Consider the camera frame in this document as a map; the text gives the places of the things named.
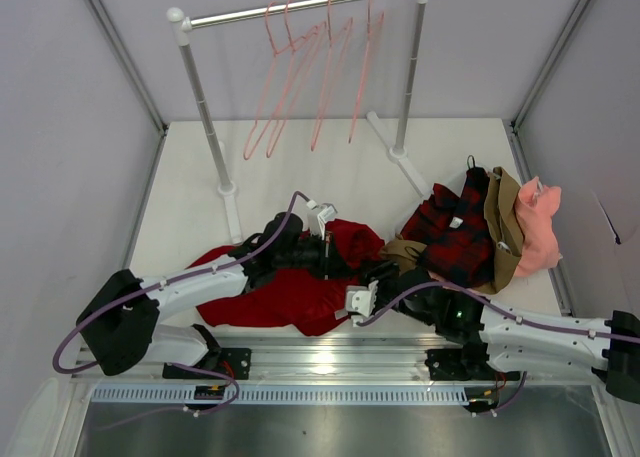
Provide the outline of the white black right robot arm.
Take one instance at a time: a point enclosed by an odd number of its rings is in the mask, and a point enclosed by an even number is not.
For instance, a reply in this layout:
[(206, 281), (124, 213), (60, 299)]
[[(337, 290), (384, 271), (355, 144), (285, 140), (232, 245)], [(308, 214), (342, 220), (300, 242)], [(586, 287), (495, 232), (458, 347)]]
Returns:
[(400, 273), (383, 264), (367, 287), (351, 298), (358, 327), (397, 312), (448, 342), (430, 350), (425, 365), (432, 379), (500, 381), (551, 374), (594, 379), (622, 401), (639, 401), (639, 320), (615, 311), (608, 318), (575, 318), (525, 311), (433, 279), (414, 268)]

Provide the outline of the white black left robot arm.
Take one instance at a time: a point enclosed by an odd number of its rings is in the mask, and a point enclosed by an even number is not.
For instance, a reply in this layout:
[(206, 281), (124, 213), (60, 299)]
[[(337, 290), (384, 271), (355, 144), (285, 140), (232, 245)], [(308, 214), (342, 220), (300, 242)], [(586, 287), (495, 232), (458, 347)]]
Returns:
[(237, 298), (270, 285), (285, 272), (310, 278), (305, 291), (356, 275), (333, 232), (314, 231), (281, 212), (260, 233), (228, 252), (181, 272), (142, 279), (129, 269), (112, 274), (76, 320), (79, 333), (106, 376), (139, 363), (201, 365), (212, 337), (199, 327), (179, 328), (166, 320), (218, 299)]

